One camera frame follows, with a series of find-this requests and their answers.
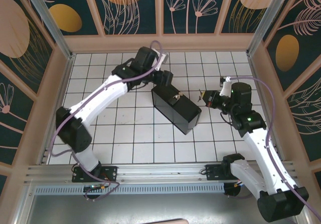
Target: grid floor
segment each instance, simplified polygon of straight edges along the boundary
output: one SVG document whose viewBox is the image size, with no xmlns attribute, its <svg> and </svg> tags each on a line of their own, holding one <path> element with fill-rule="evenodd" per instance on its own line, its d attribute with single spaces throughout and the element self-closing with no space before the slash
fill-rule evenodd
<svg viewBox="0 0 321 224">
<path fill-rule="evenodd" d="M 78 54 L 73 66 L 63 106 L 71 107 L 99 87 L 121 62 L 136 53 Z M 245 52 L 171 52 L 162 70 L 174 74 L 173 86 L 202 109 L 199 124 L 182 134 L 157 109 L 151 89 L 131 91 L 109 105 L 91 124 L 92 148 L 102 164 L 174 163 L 221 161 L 223 156 L 241 153 L 247 160 L 253 154 L 237 131 L 223 122 L 217 109 L 198 102 L 199 89 L 220 89 L 220 76 L 251 76 Z M 253 80 L 253 109 L 263 109 Z M 69 147 L 59 137 L 53 151 Z M 49 164 L 74 164 L 70 153 L 49 157 Z"/>
</svg>

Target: white robotic arm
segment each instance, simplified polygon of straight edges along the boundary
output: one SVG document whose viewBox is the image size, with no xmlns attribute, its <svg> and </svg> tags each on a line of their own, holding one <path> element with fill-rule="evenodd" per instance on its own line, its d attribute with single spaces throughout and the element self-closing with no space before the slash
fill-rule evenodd
<svg viewBox="0 0 321 224">
<path fill-rule="evenodd" d="M 255 196 L 258 208 L 267 222 L 298 215 L 304 204 L 294 195 L 289 184 L 304 200 L 308 199 L 307 190 L 299 188 L 291 178 L 277 155 L 271 141 L 266 146 L 267 130 L 262 116 L 252 110 L 251 86 L 246 83 L 231 83 L 230 77 L 220 79 L 221 91 L 206 90 L 201 98 L 207 107 L 218 108 L 229 115 L 235 128 L 255 156 L 261 170 L 261 177 L 240 154 L 225 156 L 222 168 L 225 173 L 237 177 Z M 267 148 L 276 165 L 273 164 Z M 284 180 L 276 170 L 281 171 Z"/>
<path fill-rule="evenodd" d="M 168 55 L 165 53 L 142 47 L 138 51 L 135 59 L 130 59 L 126 63 L 118 65 L 108 79 L 86 99 L 69 109 L 61 107 L 57 110 L 56 125 L 59 126 L 63 120 L 77 111 L 84 102 L 91 99 L 65 124 L 58 135 L 64 143 L 72 148 L 80 164 L 94 176 L 98 177 L 100 175 L 101 164 L 90 147 L 92 138 L 88 132 L 88 127 L 108 105 L 142 82 L 145 84 L 153 82 L 160 85 L 169 85 L 173 75 L 168 71 L 160 71 L 161 64 L 165 63 L 167 58 Z M 155 71 L 142 79 L 126 83 L 119 82 L 106 88 L 106 86 L 112 82 L 142 75 L 152 67 L 155 68 Z"/>
<path fill-rule="evenodd" d="M 247 132 L 243 136 L 243 140 L 250 147 L 255 156 L 255 160 L 261 170 L 263 178 L 254 171 L 246 160 L 236 160 L 231 163 L 231 173 L 239 178 L 244 185 L 251 191 L 256 199 L 260 198 L 261 191 L 267 191 L 269 195 L 278 193 L 279 190 L 288 191 L 289 188 L 277 173 L 265 147 L 265 138 L 267 130 L 260 128 L 253 130 L 252 133 Z M 296 183 L 284 168 L 280 158 L 278 157 L 271 141 L 270 150 L 278 168 L 282 171 L 287 182 L 295 188 Z"/>
</svg>

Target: black box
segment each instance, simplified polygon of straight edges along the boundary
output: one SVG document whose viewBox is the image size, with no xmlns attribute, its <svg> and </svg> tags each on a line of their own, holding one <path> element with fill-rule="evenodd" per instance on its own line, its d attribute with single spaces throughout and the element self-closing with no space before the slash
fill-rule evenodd
<svg viewBox="0 0 321 224">
<path fill-rule="evenodd" d="M 175 87 L 158 85 L 151 92 L 154 107 L 185 135 L 197 125 L 202 110 Z"/>
</svg>

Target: purple cable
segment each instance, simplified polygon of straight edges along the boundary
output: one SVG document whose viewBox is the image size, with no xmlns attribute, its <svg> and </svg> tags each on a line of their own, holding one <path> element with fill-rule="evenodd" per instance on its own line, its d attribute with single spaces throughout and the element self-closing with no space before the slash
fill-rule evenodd
<svg viewBox="0 0 321 224">
<path fill-rule="evenodd" d="M 160 57 L 158 58 L 158 60 L 156 61 L 156 64 L 149 70 L 147 71 L 146 73 L 143 73 L 142 75 L 139 75 L 139 76 L 136 76 L 136 77 L 132 77 L 132 78 L 126 78 L 126 79 L 122 79 L 122 80 L 118 80 L 118 81 L 115 81 L 115 82 L 112 82 L 112 83 L 109 83 L 107 84 L 105 87 L 102 87 L 101 89 L 99 89 L 97 92 L 95 92 L 92 96 L 90 96 L 76 111 L 74 111 L 71 115 L 69 115 L 56 129 L 52 139 L 51 139 L 51 142 L 50 142 L 50 145 L 49 145 L 49 153 L 54 156 L 54 157 L 58 157 L 60 155 L 63 155 L 65 153 L 68 153 L 68 152 L 71 152 L 72 150 L 65 150 L 59 154 L 54 154 L 52 153 L 52 149 L 53 149 L 53 146 L 54 146 L 54 142 L 55 142 L 55 138 L 57 137 L 58 133 L 61 131 L 62 127 L 73 117 L 75 116 L 84 106 L 86 106 L 94 97 L 96 97 L 98 94 L 100 94 L 102 91 L 106 90 L 107 88 L 109 88 L 110 86 L 113 86 L 115 84 L 118 84 L 118 83 L 125 83 L 125 82 L 131 82 L 131 81 L 136 81 L 136 80 L 139 80 L 139 79 L 142 79 L 143 77 L 146 77 L 148 75 L 150 75 L 158 66 L 159 62 L 161 61 L 161 55 L 163 53 L 163 47 L 161 45 L 161 43 L 159 41 L 152 41 L 151 44 L 150 44 L 150 48 L 152 48 L 153 44 L 154 43 L 157 43 L 159 45 L 159 55 Z M 77 159 L 75 153 L 72 153 L 72 156 L 74 157 L 75 161 L 77 163 L 79 163 L 79 160 Z M 103 183 L 110 183 L 110 184 L 116 184 L 116 186 L 111 189 L 108 193 L 106 194 L 103 194 L 103 195 L 100 195 L 98 198 L 94 199 L 93 201 L 95 200 L 99 200 L 99 199 L 102 199 L 106 196 L 108 196 L 111 192 L 113 192 L 116 188 L 118 188 L 118 186 L 120 185 L 118 182 L 114 182 L 114 181 L 109 181 L 109 180 L 103 180 L 103 179 L 100 179 L 100 178 L 97 178 L 95 177 L 94 175 L 90 174 L 85 168 L 83 165 L 81 165 L 79 163 L 79 166 L 82 168 L 82 170 L 87 174 L 89 175 L 91 178 L 95 179 L 95 180 L 98 180 L 100 182 L 103 182 Z"/>
<path fill-rule="evenodd" d="M 272 156 L 272 153 L 271 153 L 271 150 L 270 150 L 270 145 L 269 145 L 269 139 L 270 139 L 270 135 L 271 135 L 271 131 L 272 131 L 272 126 L 273 126 L 273 122 L 274 122 L 274 118 L 275 118 L 275 107 L 276 107 L 276 104 L 275 104 L 275 98 L 274 98 L 274 95 L 272 93 L 272 90 L 271 88 L 265 83 L 263 82 L 262 80 L 258 79 L 258 78 L 255 78 L 255 77 L 231 77 L 230 80 L 237 80 L 237 79 L 251 79 L 251 80 L 255 80 L 255 81 L 258 81 L 260 83 L 262 83 L 266 88 L 267 90 L 270 92 L 270 95 L 272 97 L 272 118 L 271 118 L 271 123 L 270 123 L 270 126 L 269 126 L 269 129 L 267 131 L 267 134 L 266 134 L 266 139 L 265 139 L 265 146 L 266 146 L 266 150 L 267 150 L 267 153 L 277 171 L 277 173 L 280 175 L 281 179 L 283 180 L 283 182 L 285 183 L 285 185 L 294 193 L 294 195 L 300 200 L 302 201 L 302 203 L 304 205 L 307 206 L 307 208 L 310 209 L 310 211 L 319 219 L 319 221 L 321 221 L 321 215 L 319 213 L 317 213 L 317 211 L 309 204 L 307 203 L 294 189 L 293 187 L 287 182 L 287 180 L 285 179 L 282 171 L 278 168 L 273 156 Z"/>
</svg>

